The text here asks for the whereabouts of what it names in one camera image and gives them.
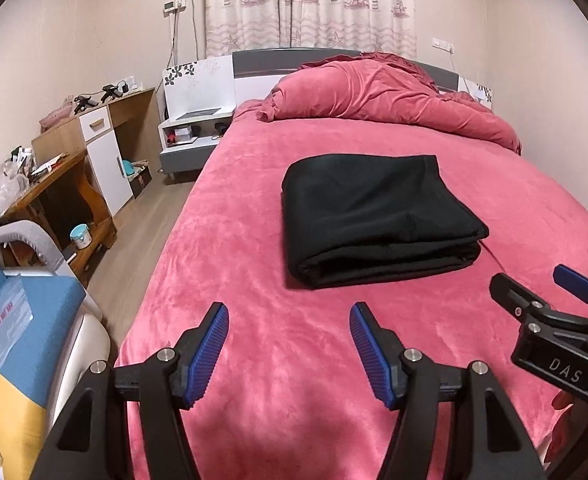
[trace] curtain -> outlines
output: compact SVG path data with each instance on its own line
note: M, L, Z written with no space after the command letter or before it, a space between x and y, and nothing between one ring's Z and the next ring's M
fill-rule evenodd
M414 59L414 0L205 0L207 56L319 46Z

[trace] chair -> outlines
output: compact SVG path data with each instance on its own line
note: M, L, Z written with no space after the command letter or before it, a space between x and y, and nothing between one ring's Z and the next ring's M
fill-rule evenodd
M37 224L0 227L0 244L21 241L45 267L0 268L0 289L20 275L33 314L0 368L0 453L7 480L29 477L40 446L80 376L109 357L102 313L53 240Z

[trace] blue gripper pad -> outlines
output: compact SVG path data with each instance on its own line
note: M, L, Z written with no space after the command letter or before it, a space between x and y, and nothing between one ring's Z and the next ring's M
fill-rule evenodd
M554 283L583 303L588 303L588 278L563 264L554 268Z
M399 358L401 342L393 332L381 329L365 303L356 303L349 311L349 330L376 399L389 410L397 409L407 387Z
M198 350L192 358L187 371L187 388L183 399L189 407L205 395L205 390L212 377L218 356L223 348L229 331L229 311L220 303L214 319L205 328Z

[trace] starfish print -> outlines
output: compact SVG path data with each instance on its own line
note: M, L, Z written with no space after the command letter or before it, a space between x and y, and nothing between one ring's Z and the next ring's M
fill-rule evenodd
M383 50L383 40L381 40L378 36L374 38L374 52L382 52Z
M228 52L231 52L234 48L240 50L240 47L238 46L238 38L234 38L231 34L229 35L229 38L227 38L227 41L223 41L222 45L227 47Z
M334 31L334 33L328 38L328 42L332 47L343 46L343 40L344 38L342 36L339 36L336 31Z

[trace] gray headboard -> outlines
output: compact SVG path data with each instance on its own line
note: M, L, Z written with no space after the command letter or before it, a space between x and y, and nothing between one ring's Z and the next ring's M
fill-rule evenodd
M294 72L303 63L320 61L331 56L358 56L358 50L342 48L261 48L232 52L234 78L283 75ZM458 90L458 74L436 66L413 61L427 72L439 89Z

